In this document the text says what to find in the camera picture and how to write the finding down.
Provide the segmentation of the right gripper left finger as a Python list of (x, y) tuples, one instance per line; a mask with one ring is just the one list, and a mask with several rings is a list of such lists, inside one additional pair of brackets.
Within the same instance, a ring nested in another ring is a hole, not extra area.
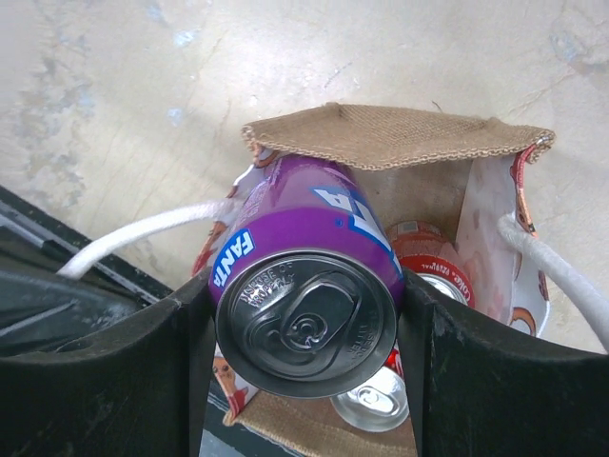
[(76, 338), (1, 347), (5, 456), (195, 456), (214, 347), (207, 276)]

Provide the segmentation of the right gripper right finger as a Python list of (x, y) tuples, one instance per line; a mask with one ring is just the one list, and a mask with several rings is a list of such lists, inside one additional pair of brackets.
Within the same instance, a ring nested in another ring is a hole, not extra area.
[(605, 456), (608, 358), (526, 335), (410, 270), (398, 343), (421, 456)]

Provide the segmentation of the brown canvas bag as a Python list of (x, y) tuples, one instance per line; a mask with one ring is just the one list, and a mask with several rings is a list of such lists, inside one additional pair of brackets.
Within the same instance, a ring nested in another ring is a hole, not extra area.
[(453, 244), (476, 298), (474, 310), (540, 338), (549, 314), (546, 280), (567, 267), (536, 237), (523, 201), (523, 169), (549, 149), (552, 131), (416, 109), (328, 104), (246, 125), (249, 168), (225, 199), (149, 217), (102, 237), (61, 269), (82, 277), (119, 247), (197, 220), (212, 230), (193, 276), (205, 273), (214, 347), (204, 428), (248, 456), (421, 456), (410, 409), (387, 432), (349, 425), (328, 396), (294, 398), (251, 385), (227, 362), (216, 336), (209, 277), (239, 211), (265, 170), (286, 155), (346, 166), (386, 229), (405, 221), (434, 225)]

